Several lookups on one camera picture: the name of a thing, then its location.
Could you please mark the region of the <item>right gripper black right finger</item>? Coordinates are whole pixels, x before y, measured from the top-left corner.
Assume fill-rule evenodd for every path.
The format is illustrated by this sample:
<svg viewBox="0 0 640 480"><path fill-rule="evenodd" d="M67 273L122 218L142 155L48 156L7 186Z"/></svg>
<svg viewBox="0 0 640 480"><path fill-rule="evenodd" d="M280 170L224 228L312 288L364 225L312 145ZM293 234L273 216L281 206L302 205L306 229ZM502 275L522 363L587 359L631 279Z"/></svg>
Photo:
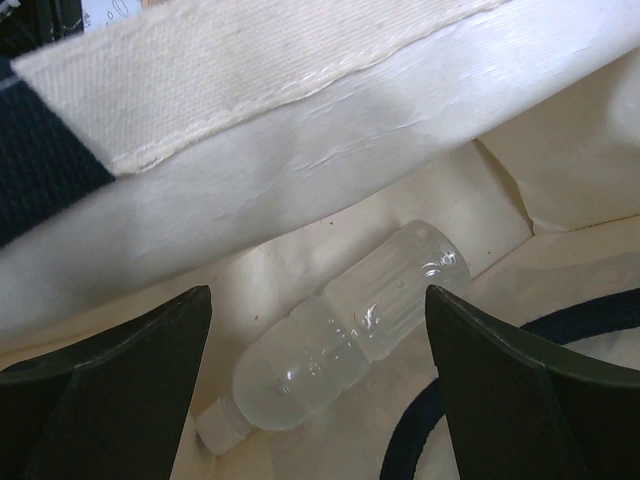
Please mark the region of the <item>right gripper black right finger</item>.
<svg viewBox="0 0 640 480"><path fill-rule="evenodd" d="M638 478L638 371L437 286L426 293L426 324L461 478Z"/></svg>

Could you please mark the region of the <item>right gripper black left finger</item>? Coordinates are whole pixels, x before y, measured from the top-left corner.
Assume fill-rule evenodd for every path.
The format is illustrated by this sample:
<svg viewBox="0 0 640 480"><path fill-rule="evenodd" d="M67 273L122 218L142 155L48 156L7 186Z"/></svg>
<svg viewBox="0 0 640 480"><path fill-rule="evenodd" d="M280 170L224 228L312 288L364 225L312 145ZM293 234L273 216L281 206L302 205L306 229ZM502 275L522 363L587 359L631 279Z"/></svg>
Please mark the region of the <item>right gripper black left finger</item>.
<svg viewBox="0 0 640 480"><path fill-rule="evenodd" d="M197 286L3 369L2 478L169 478L211 316Z"/></svg>

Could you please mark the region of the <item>beige canvas tote bag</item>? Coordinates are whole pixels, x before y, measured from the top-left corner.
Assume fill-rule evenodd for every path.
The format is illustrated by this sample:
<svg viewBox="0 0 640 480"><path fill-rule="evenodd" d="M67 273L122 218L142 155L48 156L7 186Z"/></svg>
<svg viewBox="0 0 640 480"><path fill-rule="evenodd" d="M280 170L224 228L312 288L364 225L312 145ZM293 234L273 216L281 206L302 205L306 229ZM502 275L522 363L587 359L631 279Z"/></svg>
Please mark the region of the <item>beige canvas tote bag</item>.
<svg viewBox="0 0 640 480"><path fill-rule="evenodd" d="M1 250L1 362L209 286L191 411L243 348L420 219L522 323L639 284L635 1L170 1L8 61L1 116L48 197Z"/></svg>

